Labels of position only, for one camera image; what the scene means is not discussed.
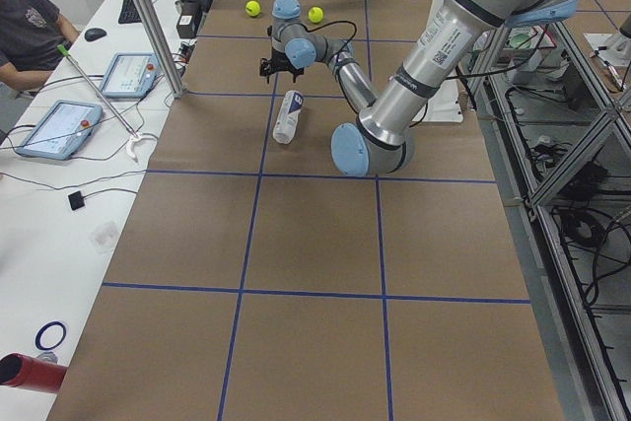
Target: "computer mouse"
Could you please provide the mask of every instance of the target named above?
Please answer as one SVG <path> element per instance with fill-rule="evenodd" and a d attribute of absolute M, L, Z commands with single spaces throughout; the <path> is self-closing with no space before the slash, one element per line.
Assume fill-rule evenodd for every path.
<path fill-rule="evenodd" d="M 86 41 L 94 41 L 95 39 L 102 38 L 105 35 L 107 35 L 107 32 L 105 30 L 93 28 L 87 29 L 86 32 L 83 34 L 83 38 L 85 38 Z"/>

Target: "person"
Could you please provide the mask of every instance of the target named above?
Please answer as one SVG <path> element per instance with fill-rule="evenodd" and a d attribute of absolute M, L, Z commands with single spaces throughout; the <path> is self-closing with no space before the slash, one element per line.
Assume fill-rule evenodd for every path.
<path fill-rule="evenodd" d="M 0 0 L 0 82 L 16 91 L 43 86 L 79 32 L 49 0 Z"/>

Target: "device screen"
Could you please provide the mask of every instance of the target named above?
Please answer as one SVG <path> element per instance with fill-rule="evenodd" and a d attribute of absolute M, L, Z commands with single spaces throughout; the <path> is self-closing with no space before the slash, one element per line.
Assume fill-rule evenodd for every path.
<path fill-rule="evenodd" d="M 85 105 L 59 104 L 23 148 L 36 152 L 59 153 L 67 146 L 81 121 L 91 110 Z"/>
<path fill-rule="evenodd" d="M 104 93 L 135 93 L 147 71 L 149 56 L 119 56 L 114 63 Z"/>

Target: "black box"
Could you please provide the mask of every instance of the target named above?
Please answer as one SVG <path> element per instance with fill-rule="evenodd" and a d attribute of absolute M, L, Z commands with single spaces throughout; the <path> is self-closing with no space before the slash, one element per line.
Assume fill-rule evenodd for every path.
<path fill-rule="evenodd" d="M 195 38 L 201 22 L 202 10 L 198 2 L 182 2 L 181 14 L 177 19 L 177 34 L 180 38 Z"/>

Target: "yellow ball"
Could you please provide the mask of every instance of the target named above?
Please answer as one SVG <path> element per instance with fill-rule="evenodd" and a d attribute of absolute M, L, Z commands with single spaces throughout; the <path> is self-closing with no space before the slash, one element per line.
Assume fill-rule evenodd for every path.
<path fill-rule="evenodd" d="M 260 4 L 255 0 L 250 0 L 245 4 L 245 11 L 251 17 L 256 17 L 258 14 L 260 14 Z"/>
<path fill-rule="evenodd" d="M 312 24 L 319 24 L 324 18 L 324 11 L 320 7 L 311 7 L 309 9 L 309 20 Z"/>

